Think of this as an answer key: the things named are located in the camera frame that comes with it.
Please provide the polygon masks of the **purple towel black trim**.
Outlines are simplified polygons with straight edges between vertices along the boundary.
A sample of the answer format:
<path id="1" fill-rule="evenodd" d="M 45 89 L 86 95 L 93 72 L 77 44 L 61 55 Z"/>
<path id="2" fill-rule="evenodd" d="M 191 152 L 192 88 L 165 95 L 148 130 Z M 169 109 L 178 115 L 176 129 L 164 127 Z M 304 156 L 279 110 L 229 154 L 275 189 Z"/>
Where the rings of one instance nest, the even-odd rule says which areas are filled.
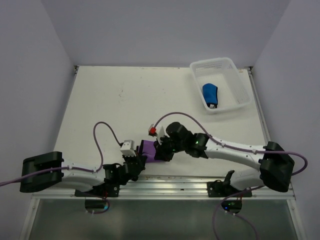
<path id="1" fill-rule="evenodd" d="M 140 142 L 140 145 L 137 146 L 137 151 L 140 155 L 146 157 L 147 164 L 162 163 L 163 162 L 163 160 L 156 160 L 155 159 L 156 149 L 154 146 L 154 141 L 152 141 L 152 140 L 142 140 Z"/>

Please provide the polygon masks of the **blue towel black trim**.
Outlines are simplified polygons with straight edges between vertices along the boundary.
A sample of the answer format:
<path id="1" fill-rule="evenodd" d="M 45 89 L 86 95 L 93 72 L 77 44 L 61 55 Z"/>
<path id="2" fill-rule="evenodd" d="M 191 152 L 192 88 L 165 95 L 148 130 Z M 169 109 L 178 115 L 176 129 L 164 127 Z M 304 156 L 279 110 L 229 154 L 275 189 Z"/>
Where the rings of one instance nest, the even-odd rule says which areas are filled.
<path id="1" fill-rule="evenodd" d="M 218 107 L 218 87 L 212 83 L 206 83 L 202 86 L 202 94 L 205 104 L 210 109 Z"/>

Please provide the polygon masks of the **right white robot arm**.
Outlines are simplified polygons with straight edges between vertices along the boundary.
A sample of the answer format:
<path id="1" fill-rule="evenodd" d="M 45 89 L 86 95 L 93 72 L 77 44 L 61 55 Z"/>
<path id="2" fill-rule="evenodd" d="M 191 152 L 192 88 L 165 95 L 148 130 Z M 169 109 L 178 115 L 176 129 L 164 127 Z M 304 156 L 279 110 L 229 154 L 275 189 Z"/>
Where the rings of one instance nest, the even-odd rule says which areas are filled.
<path id="1" fill-rule="evenodd" d="M 241 145 L 228 147 L 222 140 L 213 140 L 207 133 L 192 133 L 179 122 L 163 127 L 151 127 L 155 136 L 155 160 L 169 162 L 174 154 L 185 152 L 193 158 L 220 159 L 247 166 L 247 170 L 230 170 L 223 181 L 211 188 L 219 196 L 235 196 L 248 188 L 266 186 L 285 193 L 289 190 L 294 160 L 275 142 L 254 145 L 241 150 Z"/>

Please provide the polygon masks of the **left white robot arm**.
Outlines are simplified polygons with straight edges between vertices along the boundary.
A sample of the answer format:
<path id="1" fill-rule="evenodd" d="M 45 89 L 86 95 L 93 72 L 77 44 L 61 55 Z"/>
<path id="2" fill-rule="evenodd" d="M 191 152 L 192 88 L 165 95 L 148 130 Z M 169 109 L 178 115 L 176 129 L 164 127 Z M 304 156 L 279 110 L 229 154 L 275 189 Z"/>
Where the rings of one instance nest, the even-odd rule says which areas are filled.
<path id="1" fill-rule="evenodd" d="M 107 191 L 137 181 L 145 170 L 147 157 L 139 153 L 122 156 L 123 164 L 104 164 L 99 171 L 75 166 L 63 159 L 63 154 L 53 151 L 26 158 L 22 164 L 19 191 L 36 193 L 50 187 L 73 189 L 92 196 L 105 196 Z"/>

